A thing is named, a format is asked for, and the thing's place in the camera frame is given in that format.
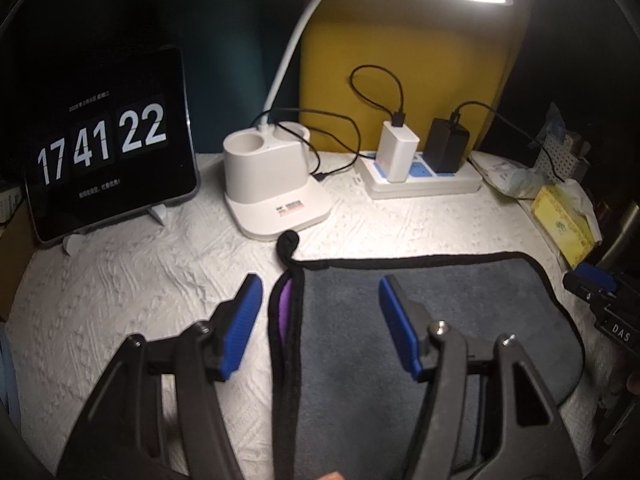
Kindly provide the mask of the black tablet showing clock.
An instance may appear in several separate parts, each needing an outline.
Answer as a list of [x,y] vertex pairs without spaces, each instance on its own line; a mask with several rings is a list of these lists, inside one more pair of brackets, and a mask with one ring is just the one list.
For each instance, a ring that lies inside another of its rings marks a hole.
[[25,131],[26,200],[43,245],[183,202],[200,187],[175,46],[61,82]]

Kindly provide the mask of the white perforated organizer basket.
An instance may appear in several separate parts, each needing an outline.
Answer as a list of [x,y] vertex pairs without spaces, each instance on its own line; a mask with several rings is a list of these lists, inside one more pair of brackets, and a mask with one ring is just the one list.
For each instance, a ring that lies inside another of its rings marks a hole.
[[589,169],[589,162],[578,158],[554,136],[546,136],[544,149],[536,159],[534,169],[553,183],[566,180],[582,182]]

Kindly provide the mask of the white charger plug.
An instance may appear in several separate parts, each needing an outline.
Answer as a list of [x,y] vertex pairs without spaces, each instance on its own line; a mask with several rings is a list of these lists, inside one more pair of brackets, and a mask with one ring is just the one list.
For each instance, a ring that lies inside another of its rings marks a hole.
[[375,163],[388,182],[407,180],[419,142],[420,139],[407,125],[393,126],[388,120],[383,122]]

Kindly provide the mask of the white tablet stand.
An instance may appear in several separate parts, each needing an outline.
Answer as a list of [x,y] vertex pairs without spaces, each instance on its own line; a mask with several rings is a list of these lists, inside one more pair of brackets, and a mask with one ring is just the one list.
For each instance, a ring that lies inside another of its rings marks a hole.
[[166,226],[166,220],[168,216],[168,208],[165,204],[157,204],[149,206],[149,208],[143,209],[137,214],[128,214],[122,218],[116,218],[102,222],[96,226],[89,226],[88,229],[73,232],[72,234],[65,235],[62,241],[62,248],[66,255],[73,257],[79,252],[82,244],[85,243],[86,237],[96,231],[110,228],[111,226],[117,226],[119,223],[141,218],[143,216],[150,216],[160,226]]

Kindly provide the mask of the teal curtain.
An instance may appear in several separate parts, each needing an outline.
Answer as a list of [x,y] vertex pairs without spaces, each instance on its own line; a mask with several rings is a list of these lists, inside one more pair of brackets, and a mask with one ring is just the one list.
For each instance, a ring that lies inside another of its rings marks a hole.
[[174,0],[195,151],[262,111],[304,0]]

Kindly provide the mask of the white textured tablecloth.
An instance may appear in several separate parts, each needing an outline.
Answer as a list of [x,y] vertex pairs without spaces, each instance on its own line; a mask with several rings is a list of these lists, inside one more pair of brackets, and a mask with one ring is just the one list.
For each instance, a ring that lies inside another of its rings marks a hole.
[[[488,186],[472,194],[372,200],[344,157],[324,154],[334,203],[303,231],[302,259],[394,258],[525,252],[543,267],[586,349],[586,370],[562,416],[580,463],[594,466],[599,390],[617,353],[593,326],[588,306],[562,286],[564,263],[521,205]],[[240,233],[224,203],[216,154],[198,156],[201,187],[168,210],[166,226],[143,216],[89,234],[70,257],[35,252],[18,286],[6,332],[20,395],[21,433],[38,460],[58,466],[65,442],[102,370],[125,336],[180,333],[212,314],[246,274],[271,287],[282,268],[272,243]]]

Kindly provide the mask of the white desk lamp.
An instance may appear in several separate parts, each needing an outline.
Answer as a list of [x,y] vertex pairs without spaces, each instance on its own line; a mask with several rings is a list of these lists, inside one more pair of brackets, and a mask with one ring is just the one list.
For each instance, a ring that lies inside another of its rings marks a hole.
[[[510,6],[512,0],[466,0]],[[311,108],[274,108],[288,66],[314,11],[322,0],[309,0],[297,20],[273,77],[257,126],[238,130],[224,139],[224,199],[247,237],[276,240],[287,230],[303,230],[329,217],[333,202],[308,167],[310,132],[297,122],[270,124],[274,110],[332,116],[357,125],[349,117]]]

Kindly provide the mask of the yellow curtain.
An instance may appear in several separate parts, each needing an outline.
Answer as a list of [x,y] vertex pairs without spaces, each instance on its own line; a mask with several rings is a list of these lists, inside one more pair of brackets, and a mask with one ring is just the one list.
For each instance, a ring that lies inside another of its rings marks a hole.
[[365,148],[375,148],[385,115],[349,89],[390,110],[405,107],[420,139],[436,117],[461,102],[497,105],[514,66],[529,6],[461,0],[323,0],[302,41],[299,103],[352,116]]

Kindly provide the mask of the wet wipes plastic pack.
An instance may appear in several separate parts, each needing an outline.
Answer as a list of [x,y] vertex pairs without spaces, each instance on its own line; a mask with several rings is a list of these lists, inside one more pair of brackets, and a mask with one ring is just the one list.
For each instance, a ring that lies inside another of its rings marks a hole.
[[517,200],[533,200],[546,184],[546,178],[534,168],[511,159],[472,151],[469,161],[496,191]]

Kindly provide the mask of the purple and grey towel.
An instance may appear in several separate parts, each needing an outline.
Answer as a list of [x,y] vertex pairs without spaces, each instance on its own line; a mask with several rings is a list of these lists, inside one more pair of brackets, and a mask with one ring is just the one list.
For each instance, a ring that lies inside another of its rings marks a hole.
[[585,349],[520,252],[298,260],[268,306],[279,479],[577,479]]

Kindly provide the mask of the yellow tissue box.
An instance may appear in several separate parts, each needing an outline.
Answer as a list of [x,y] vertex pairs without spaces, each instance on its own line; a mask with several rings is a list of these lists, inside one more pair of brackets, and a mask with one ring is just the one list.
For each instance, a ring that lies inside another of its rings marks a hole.
[[532,213],[572,269],[602,242],[593,204],[576,180],[543,185]]

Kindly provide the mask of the black charger plug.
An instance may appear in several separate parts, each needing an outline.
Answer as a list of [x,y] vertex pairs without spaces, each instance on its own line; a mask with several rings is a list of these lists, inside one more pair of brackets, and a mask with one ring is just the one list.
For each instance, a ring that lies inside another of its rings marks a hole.
[[462,164],[470,133],[449,119],[434,118],[422,158],[436,174],[454,174]]

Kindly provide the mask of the cardboard box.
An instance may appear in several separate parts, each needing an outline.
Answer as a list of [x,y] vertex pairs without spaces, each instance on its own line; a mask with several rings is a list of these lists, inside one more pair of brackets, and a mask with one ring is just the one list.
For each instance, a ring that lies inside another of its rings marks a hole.
[[1,193],[1,321],[6,322],[18,286],[36,249],[26,191],[22,186]]

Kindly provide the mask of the white power strip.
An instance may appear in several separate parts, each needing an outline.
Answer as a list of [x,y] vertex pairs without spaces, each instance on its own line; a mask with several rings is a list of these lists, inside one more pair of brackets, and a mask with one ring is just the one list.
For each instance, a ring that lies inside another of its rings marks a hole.
[[374,159],[358,159],[355,169],[374,200],[469,194],[477,192],[483,182],[483,177],[469,162],[464,162],[454,174],[436,174],[420,154],[414,155],[408,177],[400,183],[387,181]]

